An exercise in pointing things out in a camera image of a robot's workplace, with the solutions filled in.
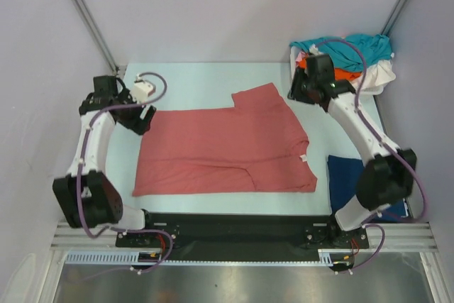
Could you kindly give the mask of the pink polo shirt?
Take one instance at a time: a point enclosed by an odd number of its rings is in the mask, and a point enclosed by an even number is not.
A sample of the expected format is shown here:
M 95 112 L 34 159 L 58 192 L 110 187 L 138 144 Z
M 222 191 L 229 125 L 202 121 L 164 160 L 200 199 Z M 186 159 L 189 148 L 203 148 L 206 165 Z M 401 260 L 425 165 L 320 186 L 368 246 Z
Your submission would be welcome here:
M 312 193 L 309 137 L 273 83 L 221 109 L 159 111 L 144 134 L 133 196 Z

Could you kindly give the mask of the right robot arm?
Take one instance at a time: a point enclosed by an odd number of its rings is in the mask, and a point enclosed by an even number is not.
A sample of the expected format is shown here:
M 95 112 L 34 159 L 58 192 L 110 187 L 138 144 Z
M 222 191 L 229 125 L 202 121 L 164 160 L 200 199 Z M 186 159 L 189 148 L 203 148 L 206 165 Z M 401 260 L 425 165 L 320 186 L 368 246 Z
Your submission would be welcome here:
M 375 214 L 406 199 L 414 187 L 417 157 L 400 148 L 362 110 L 359 91 L 346 79 L 336 80 L 329 55 L 310 55 L 305 67 L 296 67 L 289 99 L 319 105 L 335 119 L 362 158 L 364 169 L 355 195 L 334 214 L 328 241 L 343 247 Z

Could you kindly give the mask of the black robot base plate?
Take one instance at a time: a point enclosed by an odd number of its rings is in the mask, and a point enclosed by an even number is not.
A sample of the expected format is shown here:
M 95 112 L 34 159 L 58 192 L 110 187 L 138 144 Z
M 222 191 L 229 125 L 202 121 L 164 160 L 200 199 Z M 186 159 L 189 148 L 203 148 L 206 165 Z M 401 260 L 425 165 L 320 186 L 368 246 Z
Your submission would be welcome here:
M 118 248 L 172 247 L 170 260 L 297 262 L 321 249 L 367 250 L 363 228 L 342 231 L 332 216 L 164 214 L 145 217 L 146 233 L 117 236 Z

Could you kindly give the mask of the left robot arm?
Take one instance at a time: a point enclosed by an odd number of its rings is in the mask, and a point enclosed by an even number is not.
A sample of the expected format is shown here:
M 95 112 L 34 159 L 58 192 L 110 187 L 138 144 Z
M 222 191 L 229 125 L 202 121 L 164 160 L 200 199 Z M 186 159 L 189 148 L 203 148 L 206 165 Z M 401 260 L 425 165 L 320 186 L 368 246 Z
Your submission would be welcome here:
M 132 237 L 149 246 L 157 229 L 146 222 L 146 212 L 123 203 L 121 195 L 106 174 L 111 135 L 122 126 L 138 136 L 149 131 L 156 112 L 152 105 L 155 85 L 138 75 L 131 88 L 116 76 L 93 79 L 94 90 L 79 106 L 81 133 L 74 159 L 63 177 L 54 179 L 52 190 L 71 228 L 108 226 L 114 230 L 132 230 Z

